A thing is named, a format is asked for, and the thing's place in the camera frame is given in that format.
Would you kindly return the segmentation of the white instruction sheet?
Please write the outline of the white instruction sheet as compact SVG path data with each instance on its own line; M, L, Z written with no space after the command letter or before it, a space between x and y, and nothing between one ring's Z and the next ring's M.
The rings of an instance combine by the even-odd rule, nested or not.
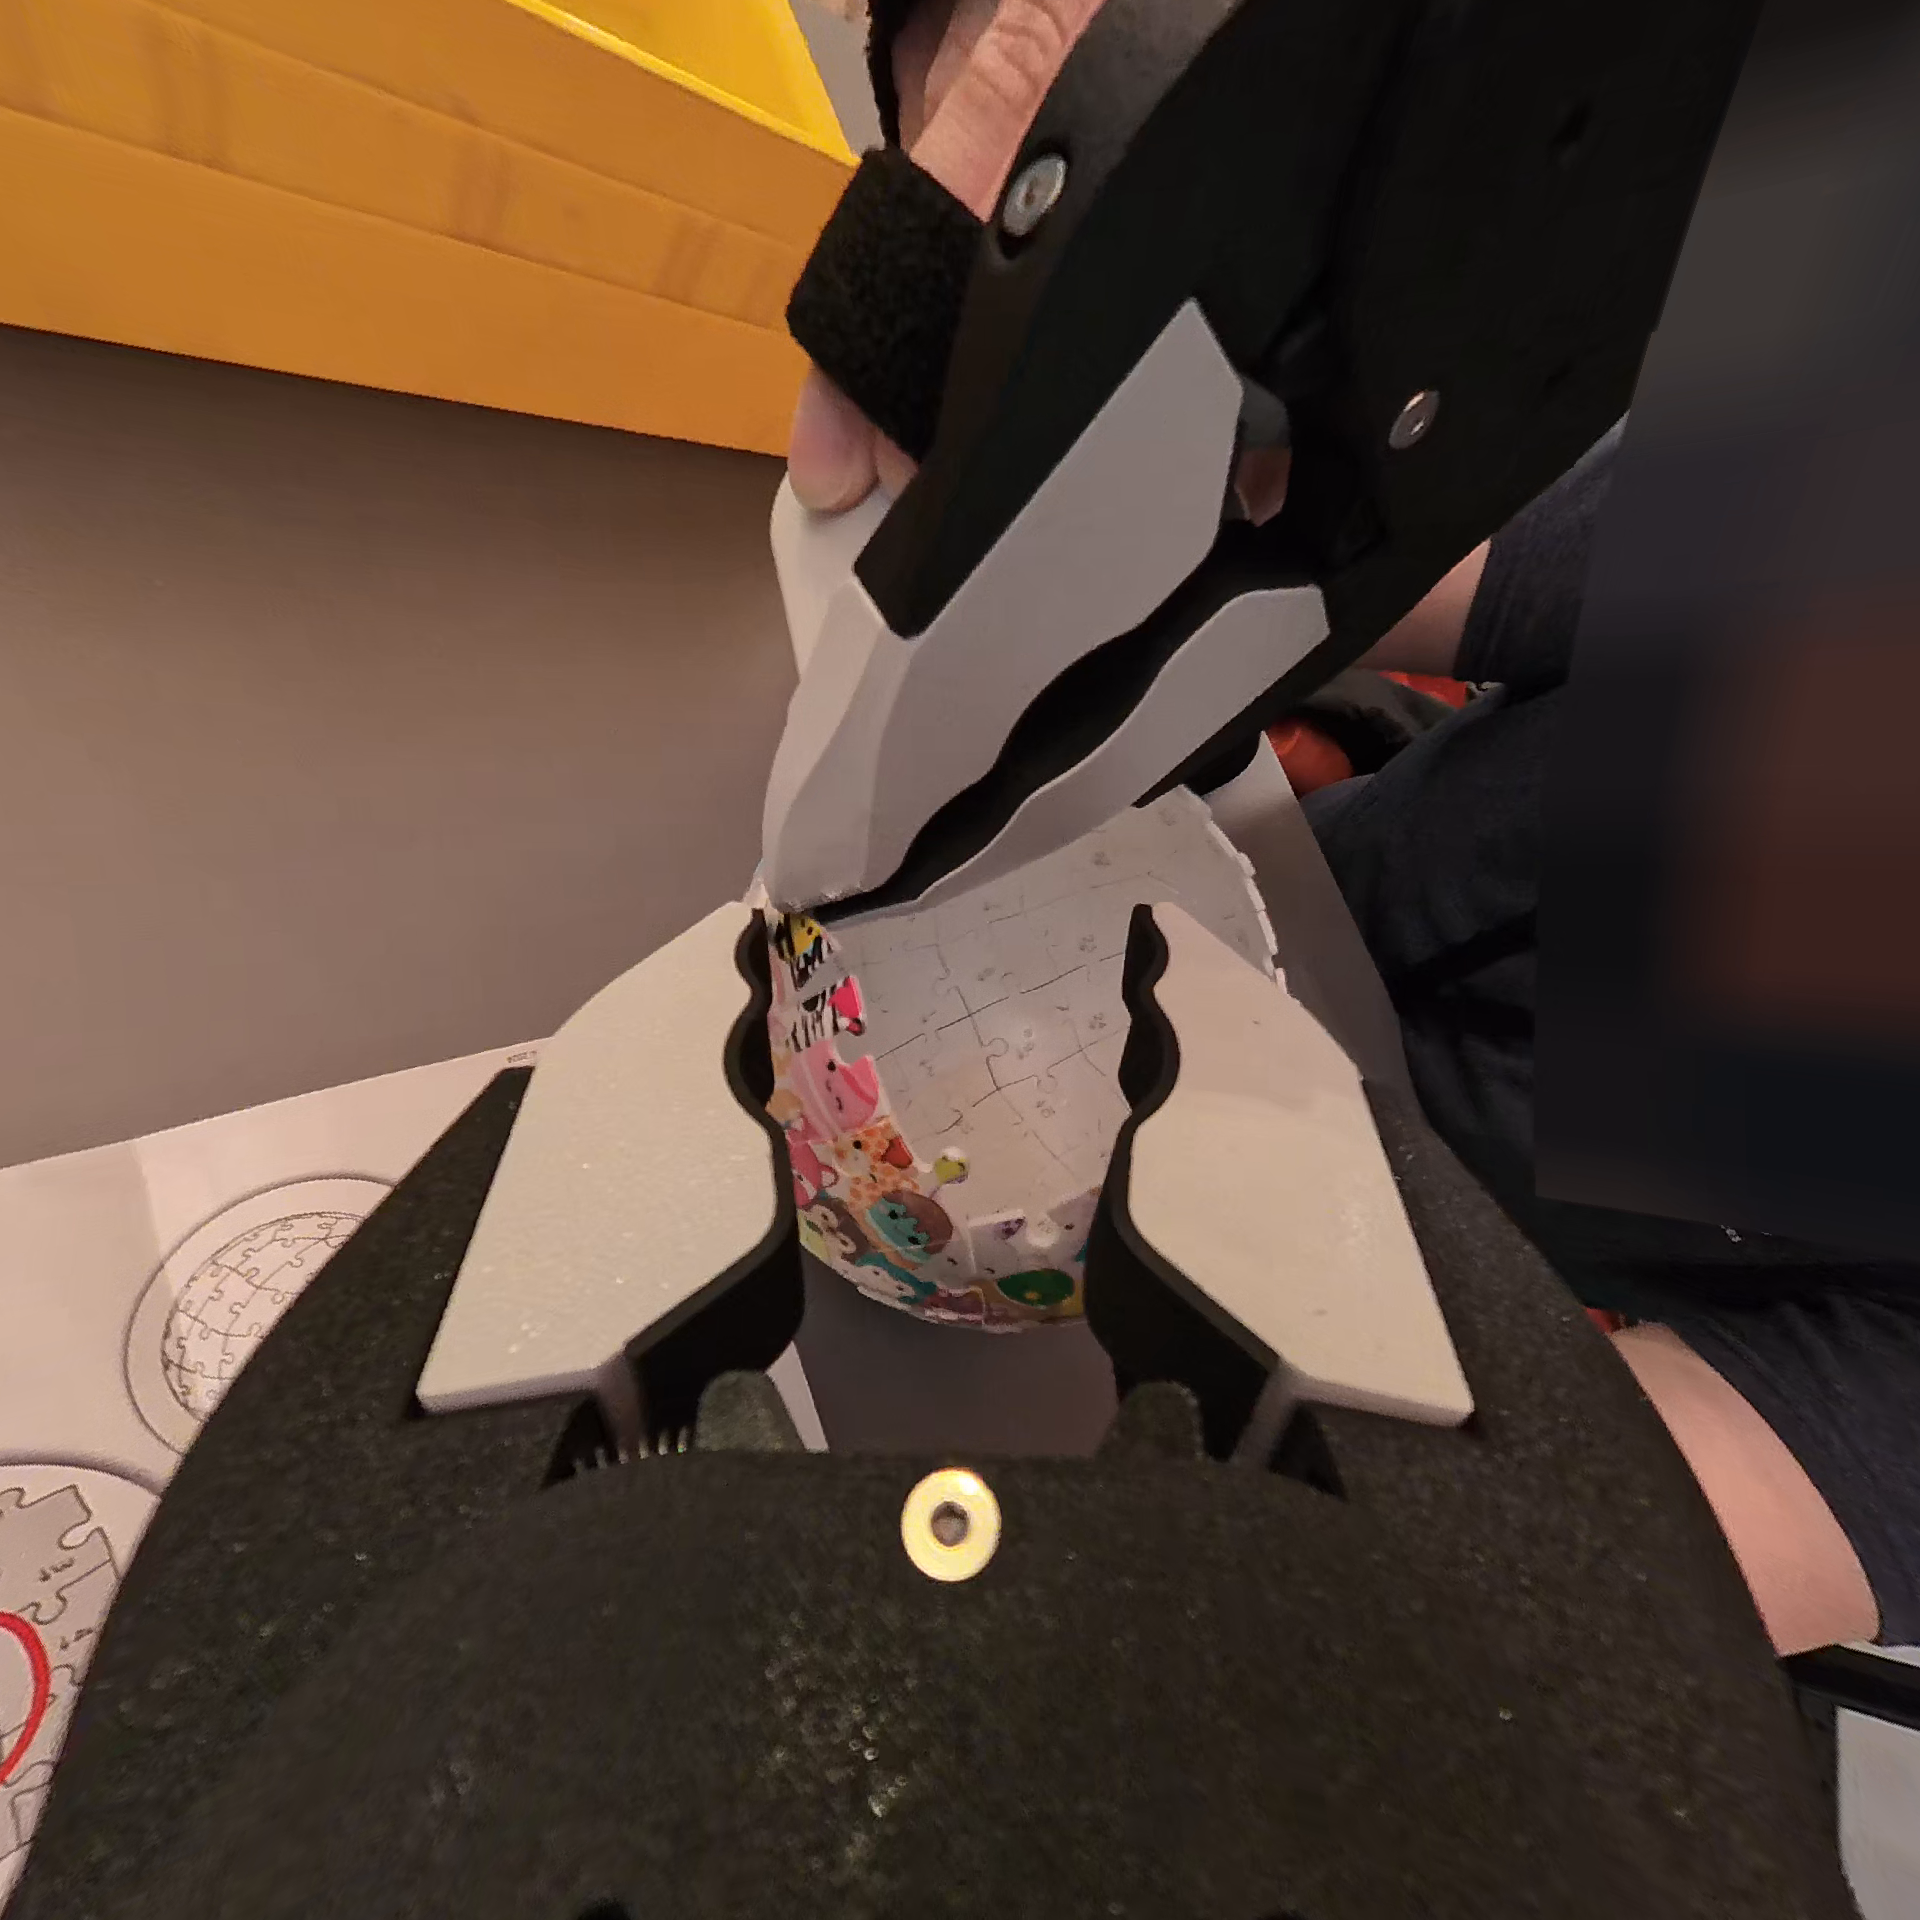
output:
M2 1174L2 1898L180 1455L501 1046Z

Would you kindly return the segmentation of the person's right forearm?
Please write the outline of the person's right forearm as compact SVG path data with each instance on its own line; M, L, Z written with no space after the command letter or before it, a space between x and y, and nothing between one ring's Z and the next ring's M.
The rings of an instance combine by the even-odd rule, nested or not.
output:
M1490 541L1479 541L1410 612L1361 655L1361 664L1385 675L1455 680L1463 632L1490 549Z

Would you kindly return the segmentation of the person's right hand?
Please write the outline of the person's right hand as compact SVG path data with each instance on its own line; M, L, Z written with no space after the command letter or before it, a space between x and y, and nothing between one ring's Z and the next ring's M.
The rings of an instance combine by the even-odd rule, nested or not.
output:
M1051 83L1100 3L917 3L891 37L898 132L923 173L972 214L995 212ZM803 507L851 511L898 494L911 460L820 371L810 371L791 427L787 477Z

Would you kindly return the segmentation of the person's dark shirt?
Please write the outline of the person's dark shirt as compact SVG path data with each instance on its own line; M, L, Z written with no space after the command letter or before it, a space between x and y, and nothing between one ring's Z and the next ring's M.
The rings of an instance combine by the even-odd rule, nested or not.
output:
M1537 1242L1533 1015L1545 779L1626 426L1490 539L1455 661L1476 701L1303 813L1387 996L1439 1139Z

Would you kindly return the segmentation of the yellow plastic bin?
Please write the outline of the yellow plastic bin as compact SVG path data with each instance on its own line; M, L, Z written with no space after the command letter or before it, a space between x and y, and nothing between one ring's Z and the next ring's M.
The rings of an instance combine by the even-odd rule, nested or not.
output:
M2 318L783 453L852 152L791 5L5 3Z

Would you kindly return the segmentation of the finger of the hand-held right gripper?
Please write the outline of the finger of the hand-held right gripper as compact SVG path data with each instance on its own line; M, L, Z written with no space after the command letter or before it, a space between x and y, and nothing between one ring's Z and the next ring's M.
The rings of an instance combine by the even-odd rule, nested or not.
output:
M1014 466L1034 399L1004 387L961 407L879 507L819 522L778 495L779 586L813 636L762 810L774 908L886 885L1043 690L1155 614L1217 539L1241 378L1199 302L1043 477Z
M1246 592L1181 640L1155 626L1070 668L1027 709L991 767L851 887L819 882L827 916L935 906L1061 853L1151 797L1226 738L1327 638L1311 586Z

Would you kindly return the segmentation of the colourful puzzle ball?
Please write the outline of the colourful puzzle ball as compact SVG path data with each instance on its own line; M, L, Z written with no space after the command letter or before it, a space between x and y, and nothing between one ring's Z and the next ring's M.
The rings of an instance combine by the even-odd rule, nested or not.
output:
M927 909L773 914L767 1114L803 1250L933 1326L1079 1318L1127 1114L1122 956L1157 902L1274 978L1255 866L1186 788Z

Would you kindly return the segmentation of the person's leg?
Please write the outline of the person's leg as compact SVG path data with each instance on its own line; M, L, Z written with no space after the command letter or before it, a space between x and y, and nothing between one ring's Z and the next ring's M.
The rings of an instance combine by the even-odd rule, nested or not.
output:
M1918 1643L1916 1301L1829 1293L1612 1333L1771 1643Z

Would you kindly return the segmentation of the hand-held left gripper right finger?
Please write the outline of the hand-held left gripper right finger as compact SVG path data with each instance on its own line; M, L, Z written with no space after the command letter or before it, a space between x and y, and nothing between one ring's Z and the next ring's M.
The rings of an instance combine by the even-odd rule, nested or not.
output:
M1204 1428L1347 1407L1473 1416L1361 1072L1175 902L1134 909L1127 1101L1089 1239L1086 1316L1121 1387L1175 1382Z

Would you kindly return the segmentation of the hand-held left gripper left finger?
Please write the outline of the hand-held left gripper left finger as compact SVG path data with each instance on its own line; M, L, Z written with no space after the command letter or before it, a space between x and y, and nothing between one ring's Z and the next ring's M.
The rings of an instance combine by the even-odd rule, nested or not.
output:
M798 1194L767 1114L771 949L722 902L541 1044L427 1350L427 1412L589 1394L692 1423L804 1310Z

